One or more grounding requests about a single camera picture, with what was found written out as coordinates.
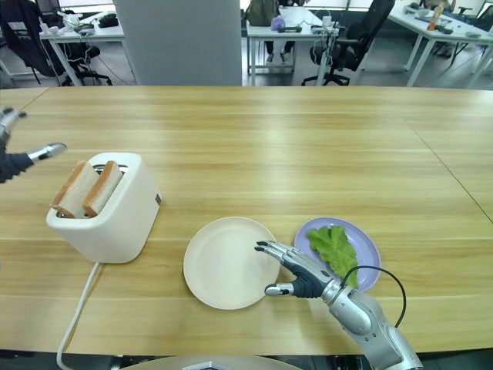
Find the robotic hand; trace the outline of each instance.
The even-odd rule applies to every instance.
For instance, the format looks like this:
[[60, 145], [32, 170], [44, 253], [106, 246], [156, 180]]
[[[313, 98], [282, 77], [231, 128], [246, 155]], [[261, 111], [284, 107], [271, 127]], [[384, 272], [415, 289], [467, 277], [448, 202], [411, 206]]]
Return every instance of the robotic hand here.
[[21, 172], [25, 172], [40, 160], [60, 154], [67, 148], [63, 143], [51, 143], [26, 153], [5, 153], [10, 140], [10, 132], [14, 128], [15, 122], [17, 119], [26, 116], [25, 112], [17, 112], [12, 108], [0, 106], [0, 183], [10, 180]]
[[361, 346], [374, 370], [423, 369], [406, 338], [384, 317], [374, 298], [352, 287], [341, 287], [324, 266], [294, 247], [259, 241], [255, 250], [276, 258], [297, 276], [291, 283], [267, 285], [267, 295], [321, 297], [346, 333]]

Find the white ceramic plate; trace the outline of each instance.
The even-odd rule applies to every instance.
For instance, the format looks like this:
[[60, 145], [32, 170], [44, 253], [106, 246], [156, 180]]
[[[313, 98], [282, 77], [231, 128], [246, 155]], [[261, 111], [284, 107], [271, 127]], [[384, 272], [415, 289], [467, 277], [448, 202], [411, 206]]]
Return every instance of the white ceramic plate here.
[[207, 224], [185, 252], [183, 274], [188, 288], [203, 303], [223, 310], [259, 301], [280, 269], [275, 258], [253, 249], [264, 240], [275, 239], [250, 218], [226, 217]]

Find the toast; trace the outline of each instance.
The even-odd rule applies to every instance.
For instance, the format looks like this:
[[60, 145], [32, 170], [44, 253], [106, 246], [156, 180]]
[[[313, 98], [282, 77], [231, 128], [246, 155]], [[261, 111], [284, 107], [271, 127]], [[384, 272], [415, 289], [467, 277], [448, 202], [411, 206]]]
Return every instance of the toast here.
[[66, 218], [83, 218], [82, 202], [98, 180], [98, 174], [88, 162], [79, 162], [56, 194], [51, 207]]
[[118, 163], [110, 160], [99, 175], [99, 179], [82, 202], [82, 208], [90, 217], [96, 217], [101, 213], [108, 199], [111, 197], [116, 185], [122, 179], [122, 172]]

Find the lettuce leaf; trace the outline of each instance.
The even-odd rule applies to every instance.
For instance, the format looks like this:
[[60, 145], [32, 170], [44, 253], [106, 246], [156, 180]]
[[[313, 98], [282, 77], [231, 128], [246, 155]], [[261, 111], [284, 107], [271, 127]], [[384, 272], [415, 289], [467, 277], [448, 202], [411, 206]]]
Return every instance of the lettuce leaf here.
[[[317, 251], [322, 260], [326, 261], [332, 271], [343, 278], [346, 273], [357, 266], [356, 251], [347, 241], [344, 226], [327, 226], [320, 229], [311, 229], [307, 234], [310, 240], [310, 248]], [[347, 279], [347, 283], [357, 288], [357, 271]]]

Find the bottle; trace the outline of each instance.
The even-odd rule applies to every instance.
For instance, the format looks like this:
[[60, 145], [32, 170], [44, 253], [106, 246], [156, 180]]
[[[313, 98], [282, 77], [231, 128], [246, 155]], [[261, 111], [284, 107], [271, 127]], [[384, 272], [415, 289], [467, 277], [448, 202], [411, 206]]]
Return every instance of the bottle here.
[[440, 18], [441, 13], [443, 12], [444, 12], [444, 7], [442, 4], [440, 4], [434, 9], [433, 18], [431, 19], [430, 24], [426, 28], [428, 31], [433, 31], [437, 27], [438, 19]]

